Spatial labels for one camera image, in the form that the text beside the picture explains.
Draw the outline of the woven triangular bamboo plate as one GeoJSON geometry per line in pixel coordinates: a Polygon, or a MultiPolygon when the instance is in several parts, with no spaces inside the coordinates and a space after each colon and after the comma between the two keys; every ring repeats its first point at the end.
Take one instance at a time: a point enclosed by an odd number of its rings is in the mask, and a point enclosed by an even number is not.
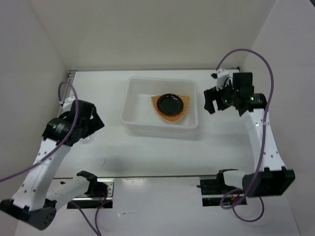
{"type": "Polygon", "coordinates": [[[189,105],[190,105],[190,101],[191,98],[188,95],[181,95],[181,94],[177,94],[184,102],[184,109],[175,116],[167,116],[164,115],[162,112],[160,112],[157,108],[157,100],[162,96],[161,95],[155,95],[155,96],[151,96],[151,103],[152,106],[154,108],[154,110],[156,111],[156,113],[165,121],[170,122],[170,123],[175,123],[178,122],[179,120],[181,120],[185,114],[187,113],[188,109],[189,109],[189,105]]]}

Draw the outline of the clear plastic cup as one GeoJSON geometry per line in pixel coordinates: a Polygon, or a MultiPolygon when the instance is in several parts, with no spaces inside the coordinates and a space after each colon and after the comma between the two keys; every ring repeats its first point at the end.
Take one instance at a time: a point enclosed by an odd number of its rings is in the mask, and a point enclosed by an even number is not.
{"type": "Polygon", "coordinates": [[[81,138],[79,140],[79,142],[82,143],[82,144],[88,144],[90,142],[90,136],[87,136],[85,138],[81,138]]]}

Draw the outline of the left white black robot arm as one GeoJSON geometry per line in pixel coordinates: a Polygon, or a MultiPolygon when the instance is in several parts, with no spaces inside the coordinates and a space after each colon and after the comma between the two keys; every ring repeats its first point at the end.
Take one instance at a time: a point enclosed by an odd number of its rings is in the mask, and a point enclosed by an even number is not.
{"type": "Polygon", "coordinates": [[[70,110],[48,122],[34,162],[36,167],[29,171],[10,199],[0,202],[1,211],[43,231],[52,223],[57,211],[72,199],[80,195],[106,199],[107,185],[86,171],[78,172],[55,190],[48,190],[72,146],[103,127],[93,103],[73,101],[70,110]]]}

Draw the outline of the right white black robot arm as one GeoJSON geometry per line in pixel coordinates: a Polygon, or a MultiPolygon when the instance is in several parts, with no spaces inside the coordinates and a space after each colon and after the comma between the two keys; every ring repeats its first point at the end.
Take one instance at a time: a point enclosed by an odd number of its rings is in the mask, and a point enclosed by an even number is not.
{"type": "Polygon", "coordinates": [[[204,109],[214,114],[234,107],[248,131],[254,158],[251,174],[236,169],[220,170],[216,189],[221,193],[240,189],[250,198],[282,195],[295,180],[295,173],[280,156],[270,125],[267,99],[254,91],[253,74],[229,74],[219,69],[211,76],[216,85],[204,91],[204,109]]]}

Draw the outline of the black round plate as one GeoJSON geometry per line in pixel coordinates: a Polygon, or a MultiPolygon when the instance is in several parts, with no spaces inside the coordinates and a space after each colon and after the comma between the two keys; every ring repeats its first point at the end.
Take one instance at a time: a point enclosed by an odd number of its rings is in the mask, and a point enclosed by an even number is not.
{"type": "Polygon", "coordinates": [[[184,109],[183,100],[175,94],[163,94],[157,100],[157,109],[167,116],[178,115],[184,109]]]}

